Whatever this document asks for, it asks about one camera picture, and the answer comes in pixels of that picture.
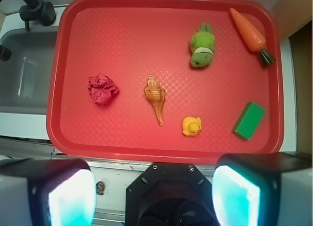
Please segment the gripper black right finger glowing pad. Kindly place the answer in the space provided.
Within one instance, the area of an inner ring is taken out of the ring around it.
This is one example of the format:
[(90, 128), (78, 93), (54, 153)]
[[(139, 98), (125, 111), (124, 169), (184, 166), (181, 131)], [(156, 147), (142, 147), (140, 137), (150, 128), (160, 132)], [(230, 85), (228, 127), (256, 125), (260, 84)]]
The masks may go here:
[(212, 200), (222, 226), (311, 226), (313, 158), (299, 152), (223, 155)]

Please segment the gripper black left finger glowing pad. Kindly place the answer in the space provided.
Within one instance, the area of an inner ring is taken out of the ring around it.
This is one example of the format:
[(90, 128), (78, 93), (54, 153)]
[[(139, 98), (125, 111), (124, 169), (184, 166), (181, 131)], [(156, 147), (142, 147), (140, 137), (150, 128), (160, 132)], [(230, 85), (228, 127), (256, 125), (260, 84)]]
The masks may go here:
[(96, 181), (82, 159), (2, 159), (2, 226), (90, 226)]

